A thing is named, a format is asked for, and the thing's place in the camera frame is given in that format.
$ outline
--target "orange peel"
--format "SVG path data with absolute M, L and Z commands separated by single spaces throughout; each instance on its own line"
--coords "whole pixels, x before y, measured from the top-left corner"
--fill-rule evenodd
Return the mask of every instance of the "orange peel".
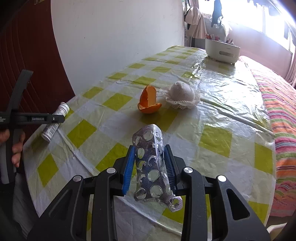
M 156 103 L 156 89 L 151 85 L 146 86 L 141 94 L 138 109 L 144 114 L 152 114 L 161 106 L 161 103 Z

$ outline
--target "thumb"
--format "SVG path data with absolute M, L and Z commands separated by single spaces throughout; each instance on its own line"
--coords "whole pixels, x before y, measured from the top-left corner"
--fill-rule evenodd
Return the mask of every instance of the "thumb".
M 0 145 L 8 140 L 10 132 L 8 129 L 5 131 L 0 131 Z

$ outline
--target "silver foil blister pack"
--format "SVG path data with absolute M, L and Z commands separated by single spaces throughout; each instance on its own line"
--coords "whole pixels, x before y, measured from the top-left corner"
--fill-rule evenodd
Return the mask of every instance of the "silver foil blister pack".
M 136 148 L 137 189 L 136 201 L 158 201 L 172 211 L 183 206 L 180 196 L 175 196 L 170 189 L 168 174 L 164 162 L 163 135 L 155 124 L 145 126 L 133 135 Z

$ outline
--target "red door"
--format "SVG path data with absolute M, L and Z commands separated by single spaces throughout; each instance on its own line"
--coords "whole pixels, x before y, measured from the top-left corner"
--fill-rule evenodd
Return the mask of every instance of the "red door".
M 29 0 L 0 33 L 0 111 L 5 111 L 22 69 L 34 71 L 21 112 L 53 113 L 74 97 L 56 45 L 50 0 Z M 38 128 L 25 128 L 27 138 Z

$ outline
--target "gray handle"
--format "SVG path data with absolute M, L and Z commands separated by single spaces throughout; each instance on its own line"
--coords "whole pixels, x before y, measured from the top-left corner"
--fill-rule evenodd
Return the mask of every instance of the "gray handle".
M 11 129 L 9 139 L 0 146 L 1 182 L 8 184 L 15 181 L 16 168 L 12 164 L 12 146 L 20 141 L 22 129 Z

